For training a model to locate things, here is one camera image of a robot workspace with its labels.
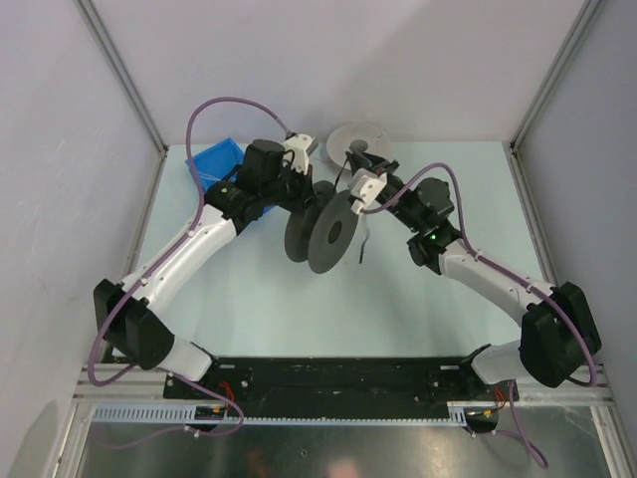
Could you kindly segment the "black filament spool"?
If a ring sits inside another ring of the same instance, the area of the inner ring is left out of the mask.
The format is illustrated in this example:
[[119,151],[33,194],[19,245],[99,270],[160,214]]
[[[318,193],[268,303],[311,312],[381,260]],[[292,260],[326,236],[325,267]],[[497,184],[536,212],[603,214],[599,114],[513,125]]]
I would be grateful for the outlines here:
[[347,190],[334,192],[326,180],[315,184],[317,200],[290,214],[284,248],[295,263],[307,262],[316,274],[331,270],[344,256],[356,231],[359,216],[352,212]]

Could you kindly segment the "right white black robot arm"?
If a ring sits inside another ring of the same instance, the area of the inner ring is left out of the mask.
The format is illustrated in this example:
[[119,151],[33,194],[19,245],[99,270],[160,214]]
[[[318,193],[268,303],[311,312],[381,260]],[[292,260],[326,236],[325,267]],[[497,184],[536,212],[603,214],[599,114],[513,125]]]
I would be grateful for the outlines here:
[[469,356],[459,374],[461,391],[482,399],[496,383],[530,377],[556,388],[568,381],[598,385],[595,355],[601,348],[585,294],[576,285],[560,286],[516,272],[473,246],[463,220],[458,179],[452,168],[432,163],[408,181],[396,175],[395,160],[350,149],[348,186],[357,215],[388,212],[412,232],[412,261],[454,280],[504,311],[520,328],[518,339],[483,346]]

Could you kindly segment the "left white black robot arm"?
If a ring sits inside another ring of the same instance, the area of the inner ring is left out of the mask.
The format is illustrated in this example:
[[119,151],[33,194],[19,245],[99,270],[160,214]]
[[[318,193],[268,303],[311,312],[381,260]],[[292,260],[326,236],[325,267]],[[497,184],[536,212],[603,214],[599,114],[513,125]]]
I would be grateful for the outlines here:
[[99,338],[140,368],[182,375],[196,396],[213,395],[220,385],[213,359],[161,317],[200,267],[267,209],[296,212],[316,203],[310,164],[316,147],[313,137],[298,133],[283,142],[251,142],[242,161],[201,195],[194,216],[169,244],[119,283],[96,286]]

